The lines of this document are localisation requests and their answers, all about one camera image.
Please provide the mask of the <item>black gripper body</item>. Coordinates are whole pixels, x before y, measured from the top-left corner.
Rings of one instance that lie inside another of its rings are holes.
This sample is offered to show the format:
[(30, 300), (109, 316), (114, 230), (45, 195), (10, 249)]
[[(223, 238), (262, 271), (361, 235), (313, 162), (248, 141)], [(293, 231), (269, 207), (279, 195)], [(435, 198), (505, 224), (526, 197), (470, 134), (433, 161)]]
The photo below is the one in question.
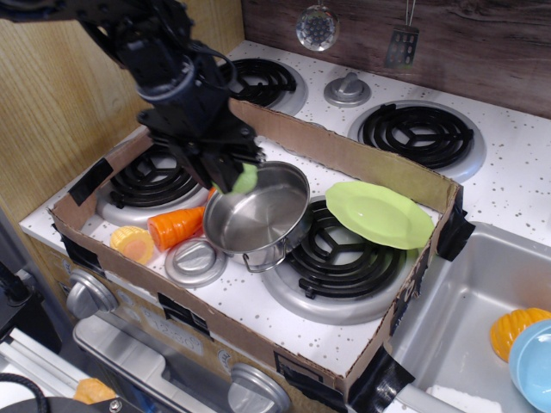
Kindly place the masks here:
[(155, 64), (139, 70), (136, 82), (139, 96), (151, 105), (139, 122), (178, 156), (232, 158), (224, 151), (224, 137), (252, 128), (231, 112), (230, 93), (215, 64)]

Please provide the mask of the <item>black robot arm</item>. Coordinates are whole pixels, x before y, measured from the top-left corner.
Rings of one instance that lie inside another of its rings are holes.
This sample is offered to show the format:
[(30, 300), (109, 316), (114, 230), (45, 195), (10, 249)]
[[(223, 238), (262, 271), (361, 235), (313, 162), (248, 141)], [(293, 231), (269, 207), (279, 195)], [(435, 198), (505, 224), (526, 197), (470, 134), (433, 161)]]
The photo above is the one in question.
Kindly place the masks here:
[(77, 21), (136, 83), (152, 141), (170, 149), (204, 188), (232, 192), (247, 165), (264, 160), (255, 130), (229, 108), (224, 56), (193, 40), (179, 1), (3, 1), (10, 22)]

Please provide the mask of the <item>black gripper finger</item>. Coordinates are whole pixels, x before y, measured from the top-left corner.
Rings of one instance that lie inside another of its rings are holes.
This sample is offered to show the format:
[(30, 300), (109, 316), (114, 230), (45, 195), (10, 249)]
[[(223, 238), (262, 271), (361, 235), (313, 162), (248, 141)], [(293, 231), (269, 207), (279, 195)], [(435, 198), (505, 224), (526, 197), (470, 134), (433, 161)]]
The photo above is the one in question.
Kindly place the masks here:
[(231, 130), (224, 137), (224, 151), (241, 163), (260, 164), (266, 160), (263, 149), (256, 142), (257, 134), (252, 128)]
[(206, 189), (216, 186), (220, 192), (230, 193), (241, 175), (241, 162), (227, 156), (181, 155), (181, 158), (186, 171)]

